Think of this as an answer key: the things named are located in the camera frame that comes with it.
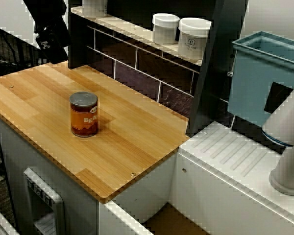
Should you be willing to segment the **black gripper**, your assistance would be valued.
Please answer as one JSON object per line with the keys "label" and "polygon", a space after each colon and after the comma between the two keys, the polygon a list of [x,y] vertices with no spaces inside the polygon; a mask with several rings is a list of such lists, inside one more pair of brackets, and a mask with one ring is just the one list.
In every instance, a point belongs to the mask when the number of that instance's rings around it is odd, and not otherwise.
{"label": "black gripper", "polygon": [[63,18],[45,23],[35,23],[36,42],[52,64],[68,60],[65,48],[70,45],[70,35]]}

